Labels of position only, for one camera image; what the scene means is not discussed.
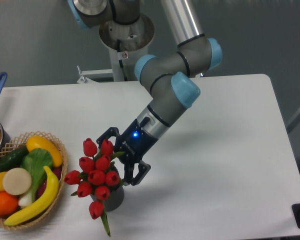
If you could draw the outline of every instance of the orange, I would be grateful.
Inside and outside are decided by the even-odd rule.
[[[13,214],[18,208],[18,198],[2,191],[0,192],[0,216]]]

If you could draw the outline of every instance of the gray wall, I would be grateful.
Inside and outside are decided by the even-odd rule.
[[[151,54],[176,50],[159,0],[141,1],[155,25]],[[223,62],[207,76],[268,75],[283,120],[300,106],[300,0],[194,0],[207,37]],[[98,27],[80,30],[65,0],[0,1],[0,72],[7,87],[74,84],[81,70],[109,69]],[[290,134],[300,160],[300,125]]]

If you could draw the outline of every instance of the silver metal pole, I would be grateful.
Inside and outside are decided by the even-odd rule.
[[[190,0],[161,0],[161,4],[177,45],[204,33]]]

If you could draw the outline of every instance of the blue joint cap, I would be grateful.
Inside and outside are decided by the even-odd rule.
[[[89,27],[82,21],[81,17],[79,16],[76,8],[75,8],[75,5],[74,5],[74,2],[73,0],[67,0],[68,1],[68,4],[70,6],[70,9],[72,11],[72,14],[76,20],[76,23],[79,25],[79,27],[81,29],[89,29]]]
[[[180,71],[172,76],[171,85],[176,97],[187,109],[200,96],[200,88]]]
[[[217,40],[215,40],[214,38],[208,38],[210,45],[211,45],[211,51],[212,51],[212,57],[211,57],[211,63],[210,63],[210,69],[215,68],[216,66],[218,66],[221,62],[222,62],[222,50],[221,50],[221,46],[219,45],[219,43],[217,42]]]
[[[140,57],[140,59],[136,62],[135,66],[134,66],[134,75],[139,80],[139,82],[140,82],[140,78],[141,78],[142,69],[144,68],[144,66],[150,59],[154,59],[154,58],[157,59],[158,57],[155,55],[148,54],[148,55],[144,55],[144,56]]]

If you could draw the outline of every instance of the bok choy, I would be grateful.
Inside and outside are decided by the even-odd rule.
[[[47,178],[44,166],[53,167],[51,154],[44,149],[36,148],[29,152],[21,162],[21,168],[27,170],[32,179],[31,187],[19,198],[19,206],[25,208],[36,200],[36,193],[41,184]]]

